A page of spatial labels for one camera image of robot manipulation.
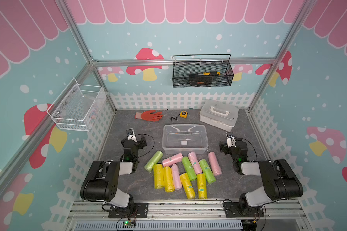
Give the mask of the green roll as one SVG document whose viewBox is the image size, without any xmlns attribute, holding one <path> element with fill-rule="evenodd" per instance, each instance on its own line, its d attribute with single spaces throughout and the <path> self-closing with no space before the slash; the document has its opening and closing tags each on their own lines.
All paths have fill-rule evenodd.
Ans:
<svg viewBox="0 0 347 231">
<path fill-rule="evenodd" d="M 207 161 L 205 159 L 201 159 L 199 161 L 200 167 L 202 169 L 202 172 L 205 174 L 205 178 L 208 182 L 208 184 L 212 184 L 214 182 L 216 182 L 216 178 L 209 166 L 209 164 L 207 163 Z"/>
<path fill-rule="evenodd" d="M 193 168 L 189 158 L 188 157 L 183 157 L 181 159 L 181 162 L 182 162 L 182 164 L 184 166 L 184 169 L 185 169 L 186 173 L 188 174 L 189 180 L 190 181 L 196 180 L 197 179 L 197 174 L 195 173 L 194 168 Z"/>
<path fill-rule="evenodd" d="M 157 164 L 163 157 L 162 151 L 157 151 L 153 157 L 145 164 L 144 169 L 148 172 L 151 172 L 154 168 L 154 165 Z"/>
</svg>

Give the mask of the pink roll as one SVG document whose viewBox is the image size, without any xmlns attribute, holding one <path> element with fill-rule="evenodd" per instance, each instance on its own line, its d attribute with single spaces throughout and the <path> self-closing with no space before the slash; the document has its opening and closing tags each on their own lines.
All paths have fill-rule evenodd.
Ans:
<svg viewBox="0 0 347 231">
<path fill-rule="evenodd" d="M 181 153 L 176 154 L 174 156 L 171 156 L 162 160 L 162 165 L 163 167 L 170 167 L 173 164 L 181 162 L 182 158 L 183 158 L 183 155 Z"/>
<path fill-rule="evenodd" d="M 202 174 L 202 169 L 200 167 L 199 161 L 197 159 L 196 153 L 195 152 L 191 152 L 188 154 L 188 158 L 191 162 L 191 165 L 195 171 L 195 173 L 198 174 Z"/>
<path fill-rule="evenodd" d="M 178 168 L 177 164 L 172 165 L 171 171 L 172 171 L 173 184 L 174 184 L 175 190 L 182 189 L 182 183 L 180 180 L 180 172 L 179 172 L 179 168 Z"/>
<path fill-rule="evenodd" d="M 221 167 L 219 165 L 219 162 L 217 160 L 215 152 L 210 152 L 208 154 L 208 159 L 209 159 L 210 167 L 211 167 L 211 170 L 212 170 L 213 174 L 215 176 L 221 175 L 222 174 L 222 169 L 221 169 Z"/>
</svg>

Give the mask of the yellow roll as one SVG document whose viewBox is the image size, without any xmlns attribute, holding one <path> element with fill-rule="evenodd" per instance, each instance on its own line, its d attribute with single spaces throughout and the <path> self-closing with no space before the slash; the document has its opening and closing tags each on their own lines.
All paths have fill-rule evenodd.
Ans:
<svg viewBox="0 0 347 231">
<path fill-rule="evenodd" d="M 194 199 L 196 197 L 194 188 L 192 187 L 191 181 L 187 173 L 180 175 L 180 181 L 184 188 L 187 199 Z"/>
<path fill-rule="evenodd" d="M 207 199 L 206 177 L 204 173 L 197 175 L 198 198 Z"/>
<path fill-rule="evenodd" d="M 153 167 L 154 188 L 161 189 L 164 187 L 164 176 L 162 164 L 155 164 Z"/>
<path fill-rule="evenodd" d="M 172 170 L 169 166 L 163 168 L 164 188 L 166 193 L 174 192 Z"/>
</svg>

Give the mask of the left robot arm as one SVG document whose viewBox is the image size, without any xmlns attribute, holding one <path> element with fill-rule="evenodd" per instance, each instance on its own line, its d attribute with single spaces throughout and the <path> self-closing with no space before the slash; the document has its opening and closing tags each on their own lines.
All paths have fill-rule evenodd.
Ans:
<svg viewBox="0 0 347 231">
<path fill-rule="evenodd" d="M 137 170 L 138 152 L 147 146 L 144 135 L 140 137 L 130 135 L 121 141 L 124 153 L 119 161 L 94 161 L 81 186 L 81 199 L 101 202 L 109 218 L 147 217 L 148 203 L 136 203 L 131 194 L 118 188 L 119 176 Z"/>
</svg>

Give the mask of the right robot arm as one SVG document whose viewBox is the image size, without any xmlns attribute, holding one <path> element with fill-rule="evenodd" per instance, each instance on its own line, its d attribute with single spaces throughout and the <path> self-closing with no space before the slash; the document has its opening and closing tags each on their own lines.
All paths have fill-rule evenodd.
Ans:
<svg viewBox="0 0 347 231">
<path fill-rule="evenodd" d="M 303 195 L 303 186 L 285 159 L 249 161 L 246 142 L 235 137 L 221 142 L 219 148 L 220 152 L 231 156 L 238 174 L 259 176 L 262 180 L 261 187 L 243 193 L 238 202 L 223 201 L 224 210 L 229 213 L 227 217 L 261 217 L 263 206 Z"/>
</svg>

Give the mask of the clear plastic storage box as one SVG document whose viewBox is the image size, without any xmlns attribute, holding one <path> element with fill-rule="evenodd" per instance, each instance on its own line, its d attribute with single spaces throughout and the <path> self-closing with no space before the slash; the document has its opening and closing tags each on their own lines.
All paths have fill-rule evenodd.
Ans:
<svg viewBox="0 0 347 231">
<path fill-rule="evenodd" d="M 162 145 L 168 155 L 186 155 L 191 152 L 204 154 L 209 147 L 206 127 L 201 124 L 165 125 Z"/>
</svg>

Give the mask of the red work glove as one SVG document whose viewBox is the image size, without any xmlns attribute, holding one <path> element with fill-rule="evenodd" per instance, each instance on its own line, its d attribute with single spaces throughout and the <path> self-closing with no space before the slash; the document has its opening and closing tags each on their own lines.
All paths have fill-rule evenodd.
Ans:
<svg viewBox="0 0 347 231">
<path fill-rule="evenodd" d="M 158 122 L 163 118 L 162 112 L 156 112 L 155 110 L 144 111 L 142 113 L 136 113 L 135 119 L 141 119 L 149 122 Z"/>
</svg>

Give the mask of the white lidded tool case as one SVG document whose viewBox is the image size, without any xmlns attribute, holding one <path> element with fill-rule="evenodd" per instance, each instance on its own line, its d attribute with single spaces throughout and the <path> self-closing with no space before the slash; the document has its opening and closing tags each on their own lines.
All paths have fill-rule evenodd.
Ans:
<svg viewBox="0 0 347 231">
<path fill-rule="evenodd" d="M 206 100 L 200 111 L 200 121 L 229 132 L 235 127 L 238 115 L 239 108 L 233 105 Z"/>
</svg>

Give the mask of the yellow tape measure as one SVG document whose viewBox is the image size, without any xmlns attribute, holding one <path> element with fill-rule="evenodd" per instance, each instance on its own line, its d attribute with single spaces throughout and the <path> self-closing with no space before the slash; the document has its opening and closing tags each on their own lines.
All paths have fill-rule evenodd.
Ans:
<svg viewBox="0 0 347 231">
<path fill-rule="evenodd" d="M 170 120 L 178 120 L 179 118 L 187 118 L 188 113 L 186 111 L 181 111 L 177 116 L 172 116 Z"/>
</svg>

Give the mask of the black orange tool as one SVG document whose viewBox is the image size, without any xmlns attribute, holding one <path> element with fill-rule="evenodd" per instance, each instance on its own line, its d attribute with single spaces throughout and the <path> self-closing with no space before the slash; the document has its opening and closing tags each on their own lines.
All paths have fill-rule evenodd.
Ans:
<svg viewBox="0 0 347 231">
<path fill-rule="evenodd" d="M 190 80 L 189 83 L 191 86 L 204 86 L 207 84 L 207 82 L 203 80 Z"/>
</svg>

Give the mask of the yellow black screwdriver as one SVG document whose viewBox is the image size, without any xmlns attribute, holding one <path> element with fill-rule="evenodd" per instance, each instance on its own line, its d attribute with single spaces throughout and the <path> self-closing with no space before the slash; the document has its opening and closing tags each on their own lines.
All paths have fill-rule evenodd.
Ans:
<svg viewBox="0 0 347 231">
<path fill-rule="evenodd" d="M 204 73 L 193 73 L 193 74 L 189 74 L 189 76 L 220 76 L 221 73 L 220 72 L 204 72 Z"/>
</svg>

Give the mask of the green circuit board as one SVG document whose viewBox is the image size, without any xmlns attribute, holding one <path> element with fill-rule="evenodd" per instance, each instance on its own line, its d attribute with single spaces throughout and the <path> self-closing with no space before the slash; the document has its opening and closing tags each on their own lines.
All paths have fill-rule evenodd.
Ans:
<svg viewBox="0 0 347 231">
<path fill-rule="evenodd" d="M 136 228 L 136 222 L 131 221 L 131 220 L 127 220 L 123 223 L 123 228 L 124 229 L 134 229 L 134 228 Z"/>
</svg>

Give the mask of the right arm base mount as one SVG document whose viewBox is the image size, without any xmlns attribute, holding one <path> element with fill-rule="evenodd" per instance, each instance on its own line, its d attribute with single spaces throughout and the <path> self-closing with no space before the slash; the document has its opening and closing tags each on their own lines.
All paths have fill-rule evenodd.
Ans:
<svg viewBox="0 0 347 231">
<path fill-rule="evenodd" d="M 222 206 L 227 218 L 259 219 L 265 216 L 262 207 L 249 207 L 244 203 L 224 200 Z"/>
</svg>

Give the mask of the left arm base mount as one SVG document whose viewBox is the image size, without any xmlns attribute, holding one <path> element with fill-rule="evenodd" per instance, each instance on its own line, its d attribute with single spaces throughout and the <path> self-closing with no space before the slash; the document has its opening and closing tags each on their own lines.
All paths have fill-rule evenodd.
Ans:
<svg viewBox="0 0 347 231">
<path fill-rule="evenodd" d="M 112 207 L 109 210 L 109 218 L 147 218 L 149 203 L 132 203 L 128 207 Z"/>
</svg>

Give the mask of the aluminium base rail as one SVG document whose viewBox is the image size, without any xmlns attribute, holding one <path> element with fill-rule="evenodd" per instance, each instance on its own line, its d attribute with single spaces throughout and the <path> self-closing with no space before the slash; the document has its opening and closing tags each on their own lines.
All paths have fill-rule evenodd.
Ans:
<svg viewBox="0 0 347 231">
<path fill-rule="evenodd" d="M 296 200 L 263 206 L 259 219 L 227 218 L 225 199 L 152 200 L 147 218 L 109 218 L 100 203 L 76 202 L 66 219 L 64 231 L 311 231 L 307 216 Z M 136 228 L 124 229 L 127 220 Z"/>
</svg>

